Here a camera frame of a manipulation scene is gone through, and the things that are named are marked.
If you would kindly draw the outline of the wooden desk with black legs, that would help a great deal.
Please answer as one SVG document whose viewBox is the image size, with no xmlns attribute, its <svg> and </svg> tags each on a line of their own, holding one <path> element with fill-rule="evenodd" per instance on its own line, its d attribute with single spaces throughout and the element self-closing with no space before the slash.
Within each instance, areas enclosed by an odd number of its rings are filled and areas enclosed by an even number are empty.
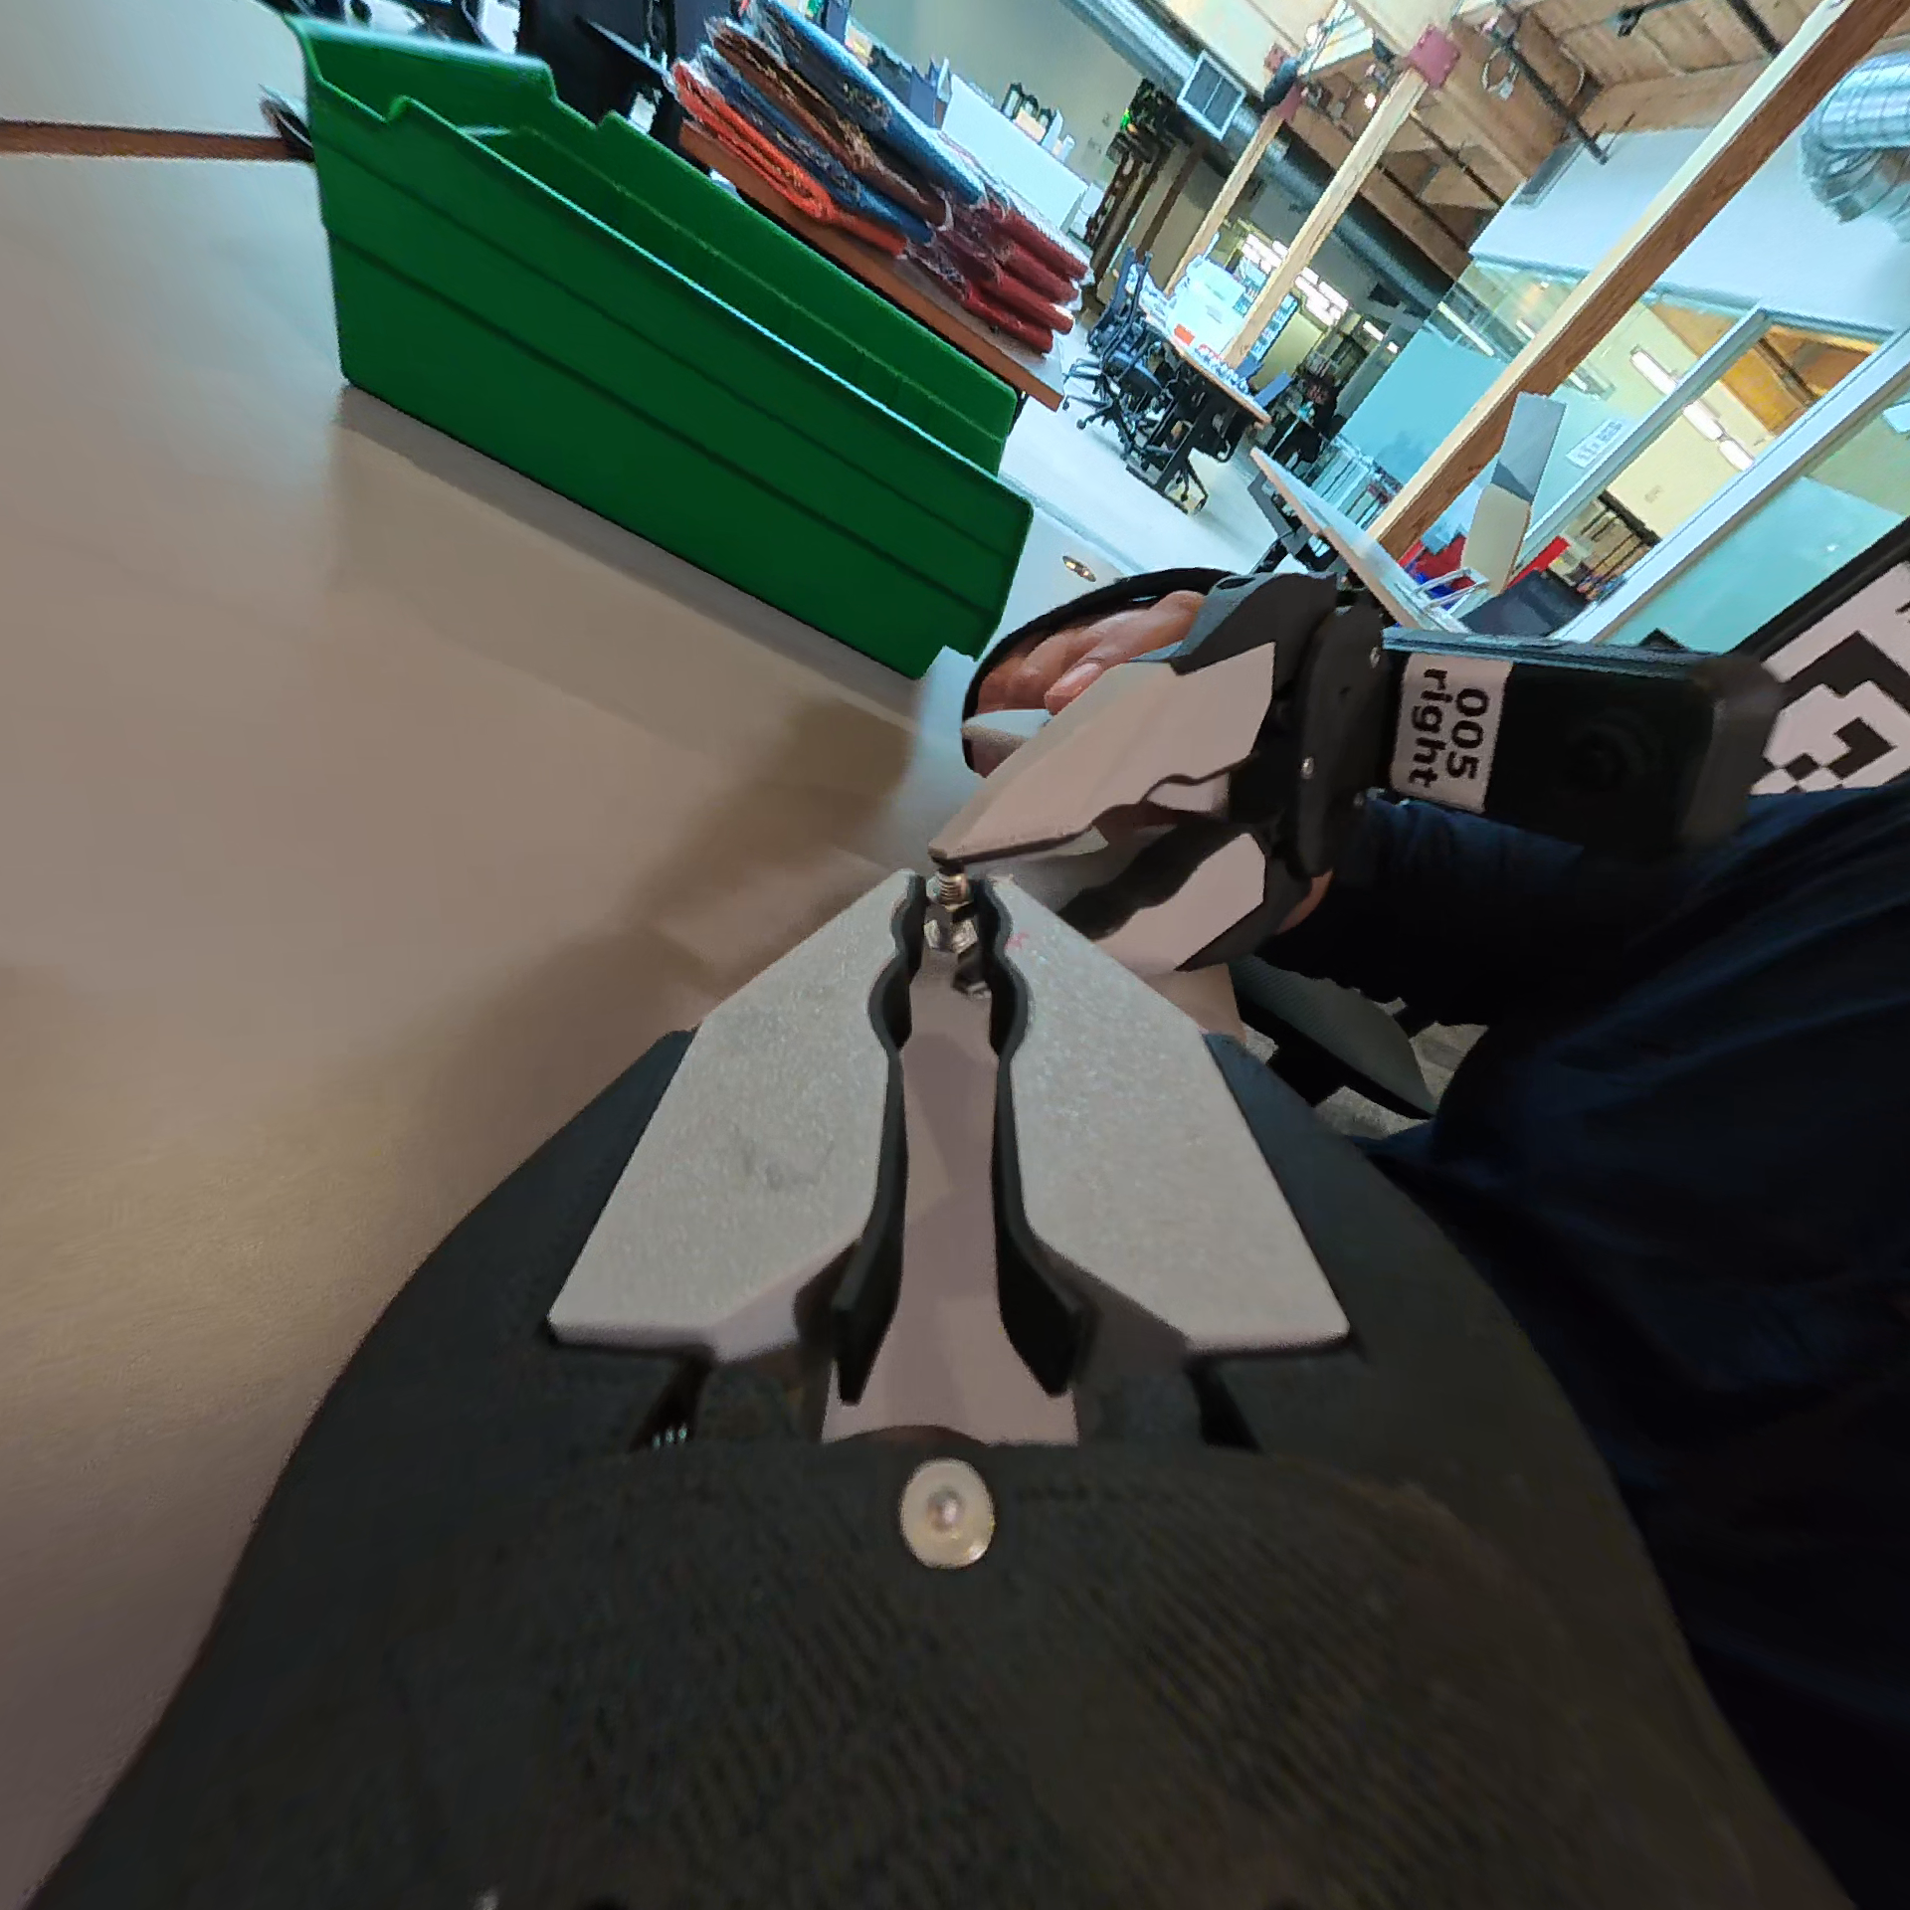
<svg viewBox="0 0 1910 1910">
<path fill-rule="evenodd" d="M 1162 348 L 1162 404 L 1137 459 L 1144 481 L 1194 517 L 1210 503 L 1196 464 L 1227 464 L 1241 444 L 1270 422 L 1270 414 L 1238 370 L 1185 325 L 1168 323 L 1162 302 L 1146 305 L 1144 317 Z"/>
<path fill-rule="evenodd" d="M 728 179 L 739 197 L 1003 380 L 1018 396 L 1018 404 L 1032 401 L 1051 414 L 1062 412 L 1067 367 L 1059 350 L 1035 352 L 1027 344 L 968 311 L 908 257 L 888 257 L 845 227 L 809 218 L 781 197 L 770 179 L 710 139 L 702 128 L 681 124 L 677 145 L 686 159 Z"/>
<path fill-rule="evenodd" d="M 1408 630 L 1427 630 L 1445 637 L 1468 637 L 1467 626 L 1437 604 L 1427 588 L 1374 536 L 1339 506 L 1329 504 L 1309 485 L 1294 477 L 1285 465 L 1262 451 L 1251 451 L 1251 464 L 1263 492 L 1278 500 L 1267 504 L 1279 520 L 1291 520 L 1304 535 L 1301 542 L 1320 542 L 1386 616 Z"/>
</svg>

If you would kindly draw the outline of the dark grey office chair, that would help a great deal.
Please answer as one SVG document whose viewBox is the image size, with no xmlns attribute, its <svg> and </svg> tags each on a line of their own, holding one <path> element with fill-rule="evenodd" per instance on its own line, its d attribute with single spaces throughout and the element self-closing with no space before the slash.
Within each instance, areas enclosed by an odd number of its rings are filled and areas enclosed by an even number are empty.
<svg viewBox="0 0 1910 1910">
<path fill-rule="evenodd" d="M 1349 1089 L 1404 1119 L 1432 1117 L 1437 1093 L 1411 1043 L 1423 1018 L 1399 1018 L 1349 987 L 1259 957 L 1227 973 L 1241 1023 L 1273 1043 L 1270 1070 L 1309 1108 Z"/>
</svg>

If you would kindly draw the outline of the folded grey cardboard sheet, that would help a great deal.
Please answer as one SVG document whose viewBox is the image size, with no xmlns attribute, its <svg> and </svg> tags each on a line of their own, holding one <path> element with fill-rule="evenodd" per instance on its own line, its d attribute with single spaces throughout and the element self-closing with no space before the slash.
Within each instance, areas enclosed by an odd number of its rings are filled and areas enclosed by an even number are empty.
<svg viewBox="0 0 1910 1910">
<path fill-rule="evenodd" d="M 1478 581 L 1500 592 L 1511 581 L 1518 551 L 1533 522 L 1537 489 L 1564 420 L 1564 402 L 1518 393 L 1511 417 L 1487 470 L 1464 539 L 1464 562 Z"/>
</svg>

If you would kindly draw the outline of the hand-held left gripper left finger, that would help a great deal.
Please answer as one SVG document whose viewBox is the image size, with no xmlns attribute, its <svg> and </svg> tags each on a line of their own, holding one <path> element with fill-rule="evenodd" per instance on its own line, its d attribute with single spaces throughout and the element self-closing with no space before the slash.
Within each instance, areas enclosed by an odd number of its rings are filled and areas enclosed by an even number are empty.
<svg viewBox="0 0 1910 1910">
<path fill-rule="evenodd" d="M 868 1386 L 901 1298 L 911 875 L 894 873 L 711 1009 L 547 1325 L 711 1367 L 822 1357 Z"/>
</svg>

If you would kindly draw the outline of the stack of folded cloths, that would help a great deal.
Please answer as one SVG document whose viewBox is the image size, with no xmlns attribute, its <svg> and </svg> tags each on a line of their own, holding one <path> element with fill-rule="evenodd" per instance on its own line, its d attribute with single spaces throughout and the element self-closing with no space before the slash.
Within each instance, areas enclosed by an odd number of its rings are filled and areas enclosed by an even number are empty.
<svg viewBox="0 0 1910 1910">
<path fill-rule="evenodd" d="M 1029 350 L 1074 329 L 1087 254 L 802 6 L 711 19 L 670 85 L 685 120 L 802 215 L 919 267 Z"/>
</svg>

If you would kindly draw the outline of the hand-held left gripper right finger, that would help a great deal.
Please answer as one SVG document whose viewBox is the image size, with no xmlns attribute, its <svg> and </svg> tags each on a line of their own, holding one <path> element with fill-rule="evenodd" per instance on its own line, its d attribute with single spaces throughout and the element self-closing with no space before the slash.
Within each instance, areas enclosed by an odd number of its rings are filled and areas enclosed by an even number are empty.
<svg viewBox="0 0 1910 1910">
<path fill-rule="evenodd" d="M 996 1298 L 1046 1393 L 1351 1339 L 1224 1043 L 1011 879 L 975 890 Z"/>
</svg>

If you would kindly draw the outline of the green plastic bin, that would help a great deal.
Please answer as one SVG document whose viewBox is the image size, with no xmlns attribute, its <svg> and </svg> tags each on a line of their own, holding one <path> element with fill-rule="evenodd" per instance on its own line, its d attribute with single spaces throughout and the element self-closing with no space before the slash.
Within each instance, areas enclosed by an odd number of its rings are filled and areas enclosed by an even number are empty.
<svg viewBox="0 0 1910 1910">
<path fill-rule="evenodd" d="M 905 677 L 983 652 L 1010 384 L 539 62 L 288 30 L 356 390 Z"/>
</svg>

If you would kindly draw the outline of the wooden post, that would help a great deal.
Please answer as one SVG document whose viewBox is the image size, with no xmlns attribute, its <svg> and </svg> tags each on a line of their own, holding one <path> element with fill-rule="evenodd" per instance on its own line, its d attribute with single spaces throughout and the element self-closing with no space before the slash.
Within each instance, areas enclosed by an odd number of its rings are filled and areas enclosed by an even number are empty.
<svg viewBox="0 0 1910 1910">
<path fill-rule="evenodd" d="M 1904 13 L 1906 3 L 1824 3 L 1813 8 L 1799 33 L 1767 62 L 1376 517 L 1371 531 L 1386 555 L 1400 558 L 1491 464 L 1516 397 L 1550 396 Z"/>
<path fill-rule="evenodd" d="M 1328 185 L 1316 196 L 1276 273 L 1259 287 L 1249 314 L 1238 323 L 1238 329 L 1231 336 L 1224 359 L 1233 370 L 1245 364 L 1267 325 L 1273 323 L 1285 301 L 1298 287 L 1301 274 L 1312 269 L 1316 253 L 1329 238 L 1335 226 L 1343 218 L 1351 203 L 1378 168 L 1385 149 L 1425 96 L 1425 86 L 1425 73 L 1415 65 L 1404 65 L 1383 101 L 1374 107 L 1366 124 L 1351 145 L 1349 157 L 1335 168 Z"/>
</svg>

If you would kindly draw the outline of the small silver hex bolt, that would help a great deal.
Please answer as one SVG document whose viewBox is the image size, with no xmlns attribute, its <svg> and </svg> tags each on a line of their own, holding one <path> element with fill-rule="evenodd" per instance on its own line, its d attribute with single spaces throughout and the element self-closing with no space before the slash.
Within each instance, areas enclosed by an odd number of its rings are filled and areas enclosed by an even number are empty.
<svg viewBox="0 0 1910 1910">
<path fill-rule="evenodd" d="M 935 960 L 935 973 L 953 987 L 960 995 L 985 995 L 988 991 L 987 979 L 987 921 L 983 918 L 983 902 L 975 899 L 975 887 L 967 877 L 967 873 L 936 873 L 926 885 L 926 913 L 943 911 L 943 913 L 964 913 L 970 917 L 980 930 L 980 946 L 960 962 L 953 962 L 946 955 L 927 949 L 927 955 Z"/>
</svg>

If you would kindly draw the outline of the person's dark clothing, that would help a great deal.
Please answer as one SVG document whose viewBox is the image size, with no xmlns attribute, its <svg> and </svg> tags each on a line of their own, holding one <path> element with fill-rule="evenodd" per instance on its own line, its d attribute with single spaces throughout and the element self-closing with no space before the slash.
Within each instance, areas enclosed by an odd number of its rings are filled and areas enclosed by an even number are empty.
<svg viewBox="0 0 1910 1910">
<path fill-rule="evenodd" d="M 1479 1025 L 1392 1172 L 1603 1451 L 1710 1692 L 1858 1905 L 1906 1905 L 1906 1015 Z"/>
</svg>

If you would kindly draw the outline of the black framed printed sign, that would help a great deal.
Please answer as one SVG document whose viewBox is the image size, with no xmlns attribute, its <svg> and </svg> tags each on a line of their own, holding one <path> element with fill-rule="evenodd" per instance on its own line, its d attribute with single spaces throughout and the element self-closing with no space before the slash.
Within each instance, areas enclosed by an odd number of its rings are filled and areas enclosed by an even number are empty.
<svg viewBox="0 0 1910 1910">
<path fill-rule="evenodd" d="M 1755 795 L 1879 790 L 1908 775 L 1908 527 L 1813 587 L 1751 641 L 1780 686 Z"/>
</svg>

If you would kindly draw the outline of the person's right forearm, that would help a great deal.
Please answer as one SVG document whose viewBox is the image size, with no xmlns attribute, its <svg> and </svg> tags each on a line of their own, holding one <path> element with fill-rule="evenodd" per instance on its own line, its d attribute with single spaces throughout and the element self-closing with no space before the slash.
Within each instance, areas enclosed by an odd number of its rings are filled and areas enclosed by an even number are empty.
<svg viewBox="0 0 1910 1910">
<path fill-rule="evenodd" d="M 1632 861 L 1376 802 L 1273 966 L 1443 1023 L 1615 1017 L 1670 1043 L 1906 1015 L 1906 785 L 1755 797 L 1719 843 Z"/>
</svg>

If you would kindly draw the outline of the person's right hand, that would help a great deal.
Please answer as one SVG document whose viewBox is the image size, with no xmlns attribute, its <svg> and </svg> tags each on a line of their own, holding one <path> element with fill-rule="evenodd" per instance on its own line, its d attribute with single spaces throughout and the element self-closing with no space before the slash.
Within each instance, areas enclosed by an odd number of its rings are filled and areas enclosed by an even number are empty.
<svg viewBox="0 0 1910 1910">
<path fill-rule="evenodd" d="M 1112 668 L 1177 645 L 1203 606 L 1203 592 L 1176 588 L 1144 604 L 1079 613 L 1065 627 L 1027 627 L 983 663 L 970 686 L 968 717 L 1021 710 L 1059 713 Z"/>
</svg>

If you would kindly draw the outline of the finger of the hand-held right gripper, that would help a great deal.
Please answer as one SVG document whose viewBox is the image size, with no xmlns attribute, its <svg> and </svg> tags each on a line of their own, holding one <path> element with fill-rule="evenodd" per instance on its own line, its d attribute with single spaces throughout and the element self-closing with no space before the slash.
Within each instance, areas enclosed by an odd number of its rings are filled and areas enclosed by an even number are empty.
<svg viewBox="0 0 1910 1910">
<path fill-rule="evenodd" d="M 1259 827 L 1168 827 L 1065 904 L 1065 924 L 1132 973 L 1227 963 L 1282 933 L 1315 875 Z"/>
<path fill-rule="evenodd" d="M 1213 817 L 1273 707 L 1276 662 L 1273 643 L 1185 672 L 1134 660 L 1026 734 L 985 720 L 978 738 L 1003 759 L 930 841 L 930 861 L 987 868 L 1079 853 L 1105 841 L 1115 815 L 1157 797 L 1171 821 Z"/>
</svg>

